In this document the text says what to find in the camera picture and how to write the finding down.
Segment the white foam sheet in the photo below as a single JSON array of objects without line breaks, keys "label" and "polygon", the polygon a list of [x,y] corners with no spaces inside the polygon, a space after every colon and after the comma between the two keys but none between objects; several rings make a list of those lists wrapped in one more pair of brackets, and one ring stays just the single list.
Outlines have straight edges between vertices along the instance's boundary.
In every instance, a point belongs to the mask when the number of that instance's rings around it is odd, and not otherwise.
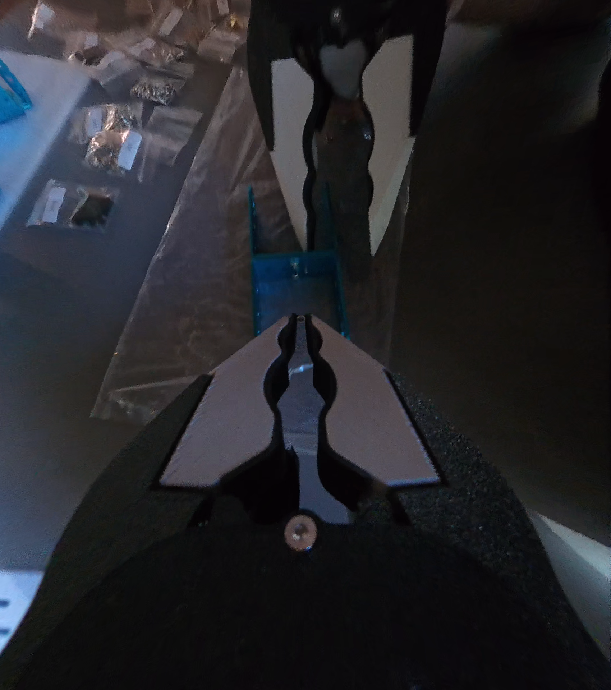
[{"label": "white foam sheet", "polygon": [[0,230],[36,174],[89,77],[84,69],[45,56],[0,50],[0,58],[33,102],[27,114],[0,125]]}]

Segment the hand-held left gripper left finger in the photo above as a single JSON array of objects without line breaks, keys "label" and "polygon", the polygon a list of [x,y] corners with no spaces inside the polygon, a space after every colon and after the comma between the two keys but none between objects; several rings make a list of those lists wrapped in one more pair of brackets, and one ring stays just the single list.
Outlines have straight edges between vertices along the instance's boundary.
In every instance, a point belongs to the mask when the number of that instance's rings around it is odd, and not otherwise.
[{"label": "hand-held left gripper left finger", "polygon": [[210,373],[159,483],[207,490],[284,448],[278,402],[289,385],[296,316],[287,315]]}]

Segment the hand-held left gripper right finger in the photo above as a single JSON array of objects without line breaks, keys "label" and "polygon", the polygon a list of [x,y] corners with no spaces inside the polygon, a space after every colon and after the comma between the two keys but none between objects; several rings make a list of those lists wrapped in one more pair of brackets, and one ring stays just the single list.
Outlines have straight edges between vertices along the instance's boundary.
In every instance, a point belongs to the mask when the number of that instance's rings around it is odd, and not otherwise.
[{"label": "hand-held left gripper right finger", "polygon": [[318,471],[330,487],[353,475],[375,488],[438,484],[439,474],[386,367],[315,316],[308,316],[313,385],[323,400]]}]

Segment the clear plastic bag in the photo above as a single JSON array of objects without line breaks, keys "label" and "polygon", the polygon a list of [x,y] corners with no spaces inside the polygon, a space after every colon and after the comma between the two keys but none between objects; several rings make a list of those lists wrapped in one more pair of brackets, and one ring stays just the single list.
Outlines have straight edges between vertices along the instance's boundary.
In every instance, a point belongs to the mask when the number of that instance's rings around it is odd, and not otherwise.
[{"label": "clear plastic bag", "polygon": [[144,425],[253,336],[248,188],[268,251],[297,244],[250,94],[225,78],[91,416]]}]

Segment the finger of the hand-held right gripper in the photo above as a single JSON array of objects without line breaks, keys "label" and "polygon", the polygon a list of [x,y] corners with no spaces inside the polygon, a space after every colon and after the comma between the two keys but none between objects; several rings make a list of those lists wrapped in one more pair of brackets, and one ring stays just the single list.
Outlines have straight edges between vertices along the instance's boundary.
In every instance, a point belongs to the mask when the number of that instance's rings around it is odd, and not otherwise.
[{"label": "finger of the hand-held right gripper", "polygon": [[313,106],[314,82],[294,58],[272,62],[274,149],[270,156],[293,229],[307,250],[307,210],[303,200],[308,166],[303,148]]},{"label": "finger of the hand-held right gripper", "polygon": [[375,256],[390,222],[414,148],[410,133],[413,36],[387,39],[362,73],[362,97],[372,120],[368,172],[370,253]]}]

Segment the blue H-shaped metal bracket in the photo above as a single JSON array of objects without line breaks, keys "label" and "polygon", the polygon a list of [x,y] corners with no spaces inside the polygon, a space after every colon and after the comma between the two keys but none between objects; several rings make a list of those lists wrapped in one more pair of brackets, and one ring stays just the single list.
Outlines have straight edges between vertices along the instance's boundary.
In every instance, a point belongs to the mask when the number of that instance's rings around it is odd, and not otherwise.
[{"label": "blue H-shaped metal bracket", "polygon": [[252,325],[255,337],[285,315],[295,313],[314,315],[350,339],[344,278],[328,184],[323,187],[320,210],[325,222],[326,248],[262,253],[258,249],[261,225],[252,186],[248,187]]}]

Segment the group of small zip bags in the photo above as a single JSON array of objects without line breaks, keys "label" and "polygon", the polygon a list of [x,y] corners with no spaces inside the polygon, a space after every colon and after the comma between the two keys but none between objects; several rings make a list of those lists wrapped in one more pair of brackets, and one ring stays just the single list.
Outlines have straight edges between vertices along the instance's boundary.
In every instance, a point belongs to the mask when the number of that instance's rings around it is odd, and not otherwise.
[{"label": "group of small zip bags", "polygon": [[182,104],[199,57],[232,61],[245,42],[249,1],[124,1],[123,19],[37,1],[28,38],[63,44],[63,56],[110,98],[77,108],[68,140],[82,166],[117,178],[151,179],[175,164],[203,115]]}]

